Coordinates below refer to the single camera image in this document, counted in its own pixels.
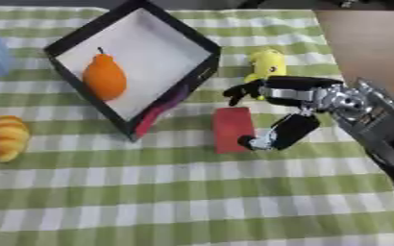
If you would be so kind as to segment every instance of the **robotic arm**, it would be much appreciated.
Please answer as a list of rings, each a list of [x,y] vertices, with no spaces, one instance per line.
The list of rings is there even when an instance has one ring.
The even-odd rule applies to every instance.
[[[319,127],[316,113],[329,113],[394,180],[394,99],[372,82],[357,79],[348,87],[331,79],[271,76],[224,92],[230,106],[248,94],[263,95],[271,104],[297,107],[299,112],[275,122],[263,136],[243,135],[240,145],[281,151]]]

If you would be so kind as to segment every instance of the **tablecloth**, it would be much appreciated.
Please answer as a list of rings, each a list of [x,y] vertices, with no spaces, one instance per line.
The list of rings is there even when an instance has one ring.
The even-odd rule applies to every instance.
[[[290,75],[341,78],[311,11],[177,11],[223,46],[217,74],[137,143],[64,82],[41,48],[105,10],[0,8],[16,57],[0,114],[27,152],[0,164],[0,245],[394,245],[394,190],[329,117],[283,152],[217,155],[212,114],[270,46]],[[246,99],[259,132],[292,111]]]

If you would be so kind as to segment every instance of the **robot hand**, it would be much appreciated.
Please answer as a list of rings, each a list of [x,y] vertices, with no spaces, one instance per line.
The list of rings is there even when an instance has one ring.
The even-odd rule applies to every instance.
[[[313,114],[322,112],[318,108],[324,89],[341,85],[341,81],[292,76],[272,76],[268,80],[256,80],[251,83],[234,86],[224,91],[230,97],[230,106],[235,106],[247,94],[257,98],[263,95],[267,102],[275,105],[298,107],[298,113],[291,113],[272,125],[264,136],[244,135],[238,144],[250,150],[283,150],[293,145],[320,125]]]

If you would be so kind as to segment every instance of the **red block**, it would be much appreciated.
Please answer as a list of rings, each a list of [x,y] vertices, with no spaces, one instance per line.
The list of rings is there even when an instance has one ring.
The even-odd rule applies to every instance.
[[[242,135],[255,135],[251,114],[248,108],[218,109],[213,119],[216,153],[249,151],[238,145]]]

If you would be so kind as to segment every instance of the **croissant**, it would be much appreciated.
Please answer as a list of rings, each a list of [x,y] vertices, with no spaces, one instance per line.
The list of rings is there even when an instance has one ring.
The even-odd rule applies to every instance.
[[[0,116],[0,162],[14,160],[25,150],[29,138],[28,127],[20,118]]]

